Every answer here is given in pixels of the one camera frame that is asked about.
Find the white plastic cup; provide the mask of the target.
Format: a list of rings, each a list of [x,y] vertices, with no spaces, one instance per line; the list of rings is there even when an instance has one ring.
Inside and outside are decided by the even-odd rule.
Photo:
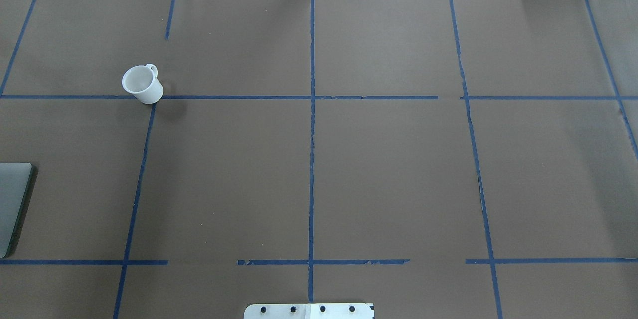
[[[158,80],[158,69],[153,64],[135,65],[122,77],[122,88],[144,105],[157,103],[164,95]]]

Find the grey closed laptop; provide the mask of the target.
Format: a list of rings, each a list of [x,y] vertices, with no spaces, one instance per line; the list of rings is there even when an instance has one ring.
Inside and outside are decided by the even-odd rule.
[[[6,258],[16,242],[20,219],[33,174],[27,162],[0,163],[0,257]]]

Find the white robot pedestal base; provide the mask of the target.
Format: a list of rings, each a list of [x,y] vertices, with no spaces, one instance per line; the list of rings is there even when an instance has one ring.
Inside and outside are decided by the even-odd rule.
[[[253,304],[244,319],[374,319],[369,303],[278,303]]]

